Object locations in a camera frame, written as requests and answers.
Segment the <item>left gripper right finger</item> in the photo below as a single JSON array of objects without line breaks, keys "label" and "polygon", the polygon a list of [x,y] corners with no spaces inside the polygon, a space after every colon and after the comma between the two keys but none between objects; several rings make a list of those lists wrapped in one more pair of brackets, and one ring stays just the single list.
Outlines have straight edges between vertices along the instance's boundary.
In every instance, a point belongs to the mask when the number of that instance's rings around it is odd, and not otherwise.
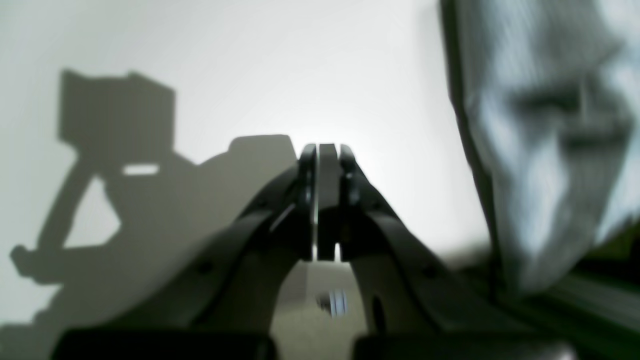
[{"label": "left gripper right finger", "polygon": [[569,342],[500,312],[451,273],[368,181],[347,145],[339,163],[340,242],[370,335],[355,360],[573,360]]}]

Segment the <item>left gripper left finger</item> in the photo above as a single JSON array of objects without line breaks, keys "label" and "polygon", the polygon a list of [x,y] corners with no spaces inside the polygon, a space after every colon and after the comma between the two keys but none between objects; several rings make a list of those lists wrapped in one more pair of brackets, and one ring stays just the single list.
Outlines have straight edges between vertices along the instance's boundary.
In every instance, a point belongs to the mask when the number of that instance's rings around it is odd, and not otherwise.
[{"label": "left gripper left finger", "polygon": [[276,360],[281,284],[313,257],[317,146],[267,183],[162,289],[105,325],[69,330],[55,360]]}]

